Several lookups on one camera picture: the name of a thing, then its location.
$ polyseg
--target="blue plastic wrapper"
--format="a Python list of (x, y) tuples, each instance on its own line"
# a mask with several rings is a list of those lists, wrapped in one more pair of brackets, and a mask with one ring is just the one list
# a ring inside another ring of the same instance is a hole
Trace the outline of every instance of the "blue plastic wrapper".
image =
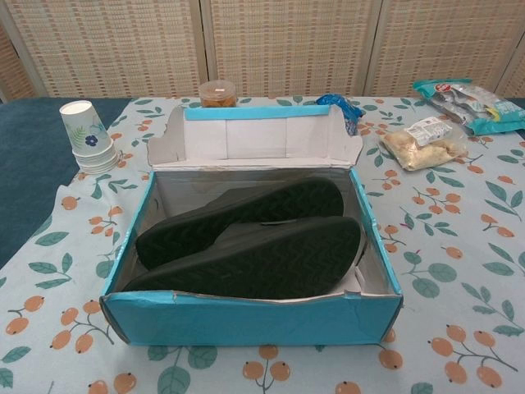
[(316, 103), (319, 105), (335, 104), (337, 107), (341, 108), (343, 116), (345, 117), (346, 132), (349, 135), (358, 134), (358, 121), (363, 115), (363, 111), (350, 104), (346, 98), (340, 94), (329, 93), (318, 98)]

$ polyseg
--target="stack of paper cups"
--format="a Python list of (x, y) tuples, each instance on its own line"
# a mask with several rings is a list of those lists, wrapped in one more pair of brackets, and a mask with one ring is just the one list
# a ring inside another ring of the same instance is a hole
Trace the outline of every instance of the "stack of paper cups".
[(63, 105), (60, 114), (80, 170), (99, 174), (116, 166), (118, 156), (93, 104), (87, 100)]

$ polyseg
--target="plastic bag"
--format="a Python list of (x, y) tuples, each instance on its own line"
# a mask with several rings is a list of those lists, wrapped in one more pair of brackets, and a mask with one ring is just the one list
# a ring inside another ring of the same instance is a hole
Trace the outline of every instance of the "plastic bag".
[(436, 117), (428, 117), (408, 129), (381, 136), (402, 168), (409, 171), (439, 166), (467, 153), (465, 133)]
[(356, 135), (358, 133), (358, 121), (363, 115), (363, 111), (350, 104), (346, 98), (340, 94), (330, 93), (318, 98), (316, 104), (335, 104), (341, 108), (341, 111), (343, 111), (343, 117), (345, 117), (345, 127), (348, 135)]
[(525, 109), (471, 84), (472, 80), (419, 80), (413, 87), (453, 121), (475, 135), (525, 128)]

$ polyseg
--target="label on package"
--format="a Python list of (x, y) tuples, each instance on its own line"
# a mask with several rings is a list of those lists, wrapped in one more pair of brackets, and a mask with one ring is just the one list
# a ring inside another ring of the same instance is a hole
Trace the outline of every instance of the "label on package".
[(419, 146), (425, 146), (445, 137), (448, 132), (452, 131), (452, 127), (436, 117), (428, 117), (417, 121), (405, 130), (416, 139)]

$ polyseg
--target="blue flower print on cup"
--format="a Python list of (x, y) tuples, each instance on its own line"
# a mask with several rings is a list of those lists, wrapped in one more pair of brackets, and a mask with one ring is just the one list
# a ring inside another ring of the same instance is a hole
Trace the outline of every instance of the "blue flower print on cup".
[(98, 143), (97, 137), (94, 135), (88, 135), (85, 137), (85, 144), (89, 146), (95, 146)]

